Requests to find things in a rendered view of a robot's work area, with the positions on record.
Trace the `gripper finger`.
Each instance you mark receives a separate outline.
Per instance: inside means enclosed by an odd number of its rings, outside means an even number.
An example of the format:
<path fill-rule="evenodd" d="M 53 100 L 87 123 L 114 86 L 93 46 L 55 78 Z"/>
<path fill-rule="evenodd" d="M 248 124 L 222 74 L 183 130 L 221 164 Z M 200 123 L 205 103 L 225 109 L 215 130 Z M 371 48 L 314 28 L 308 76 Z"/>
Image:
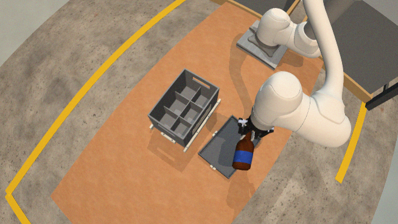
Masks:
<path fill-rule="evenodd" d="M 239 132 L 238 133 L 241 134 L 240 139 L 243 139 L 247 133 L 252 131 L 252 129 L 250 129 L 247 125 L 245 127 L 243 127 L 243 125 L 245 125 L 246 122 L 248 122 L 248 120 L 244 120 L 241 117 L 239 118 L 239 121 L 238 121 Z"/>
<path fill-rule="evenodd" d="M 267 130 L 264 133 L 256 133 L 255 131 L 252 133 L 251 135 L 251 141 L 253 141 L 254 139 L 257 139 L 257 137 L 259 136 L 260 138 L 263 138 L 264 136 L 266 136 L 269 133 L 273 133 L 274 132 L 274 127 L 271 130 Z"/>

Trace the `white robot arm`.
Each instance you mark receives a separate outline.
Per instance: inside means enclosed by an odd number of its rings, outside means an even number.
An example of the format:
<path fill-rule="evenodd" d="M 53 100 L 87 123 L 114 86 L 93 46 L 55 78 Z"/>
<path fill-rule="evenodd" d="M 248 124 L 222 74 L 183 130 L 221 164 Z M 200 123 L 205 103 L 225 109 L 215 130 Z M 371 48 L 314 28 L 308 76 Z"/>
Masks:
<path fill-rule="evenodd" d="M 295 75 L 274 73 L 257 92 L 251 122 L 260 130 L 282 127 L 315 144 L 339 147 L 349 139 L 351 123 L 344 113 L 343 65 L 331 25 L 361 0 L 302 1 L 308 21 L 297 25 L 285 11 L 273 8 L 263 15 L 258 28 L 250 26 L 253 35 L 248 41 L 269 57 L 280 45 L 307 58 L 322 55 L 324 85 L 309 97 Z"/>

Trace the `brown and blue bottle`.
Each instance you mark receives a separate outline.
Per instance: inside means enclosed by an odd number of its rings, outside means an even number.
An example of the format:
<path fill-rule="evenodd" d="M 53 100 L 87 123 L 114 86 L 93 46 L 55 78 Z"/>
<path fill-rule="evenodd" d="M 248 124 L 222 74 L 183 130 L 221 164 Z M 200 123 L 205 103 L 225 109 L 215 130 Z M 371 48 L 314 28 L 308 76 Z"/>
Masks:
<path fill-rule="evenodd" d="M 251 132 L 249 132 L 237 143 L 232 162 L 233 169 L 249 170 L 251 168 L 254 153 L 254 144 L 251 141 L 251 135 Z"/>

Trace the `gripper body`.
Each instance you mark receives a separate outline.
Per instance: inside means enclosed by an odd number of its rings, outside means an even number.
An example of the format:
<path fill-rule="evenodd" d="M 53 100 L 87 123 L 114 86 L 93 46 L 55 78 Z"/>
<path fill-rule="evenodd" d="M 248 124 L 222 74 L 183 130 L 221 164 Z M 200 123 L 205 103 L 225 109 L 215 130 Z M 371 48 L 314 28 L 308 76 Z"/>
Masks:
<path fill-rule="evenodd" d="M 260 130 L 260 129 L 256 128 L 253 125 L 253 123 L 251 122 L 251 118 L 250 117 L 251 117 L 251 115 L 249 116 L 249 118 L 246 119 L 246 120 L 248 120 L 248 122 L 245 123 L 249 128 L 251 128 L 256 133 L 264 133 L 264 132 L 266 132 L 266 130 Z"/>

